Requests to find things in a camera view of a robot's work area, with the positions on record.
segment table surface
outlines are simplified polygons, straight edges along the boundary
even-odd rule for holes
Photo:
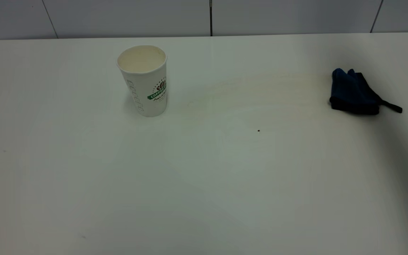
[[[115,64],[168,54],[168,107]],[[335,68],[385,107],[329,106]],[[0,255],[408,255],[408,33],[0,41]]]

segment tile grout line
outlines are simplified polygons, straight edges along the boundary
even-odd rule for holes
[[[379,16],[380,13],[380,8],[382,8],[382,4],[384,3],[384,0],[380,1],[380,5],[379,5],[379,9],[377,10],[377,14],[375,15],[375,19],[374,19],[374,23],[373,26],[371,27],[371,31],[369,31],[370,33],[373,32],[374,26],[375,26],[375,22],[377,21],[377,17]]]
[[[48,13],[47,7],[45,6],[44,0],[42,0],[42,3],[44,5],[45,11],[47,12],[47,16],[48,16],[48,19],[50,20],[51,26],[53,27],[53,31],[55,32],[56,38],[59,39],[55,26],[53,26],[53,21],[51,21],[50,14]]]
[[[210,11],[210,36],[213,36],[213,28],[212,28],[212,0],[209,0],[209,11]]]

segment white paper cup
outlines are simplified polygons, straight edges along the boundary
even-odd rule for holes
[[[165,52],[152,45],[126,49],[118,57],[118,68],[131,91],[136,110],[146,117],[162,114],[166,109]]]

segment cup rim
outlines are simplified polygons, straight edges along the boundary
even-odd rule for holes
[[[161,51],[163,52],[163,54],[165,54],[165,61],[163,61],[163,63],[162,63],[159,67],[155,68],[154,70],[147,71],[147,72],[143,72],[143,73],[133,73],[133,72],[129,72],[129,71],[126,71],[126,70],[120,68],[120,66],[119,66],[119,58],[120,58],[120,56],[121,56],[124,52],[126,52],[127,50],[131,50],[132,48],[141,47],[141,46],[151,46],[151,47],[155,47],[155,48],[161,50]],[[132,46],[132,47],[130,47],[130,48],[127,48],[126,50],[124,50],[123,52],[121,52],[121,53],[119,54],[118,58],[116,59],[116,65],[118,66],[118,68],[120,69],[120,71],[122,71],[122,72],[124,72],[124,73],[134,74],[134,75],[143,75],[143,74],[150,74],[150,73],[153,73],[153,72],[159,70],[159,69],[162,68],[164,65],[166,65],[166,61],[167,61],[167,60],[168,60],[168,55],[165,53],[165,51],[164,51],[162,48],[160,48],[160,47],[158,47],[158,46],[155,46],[155,45],[135,45],[135,46]]]

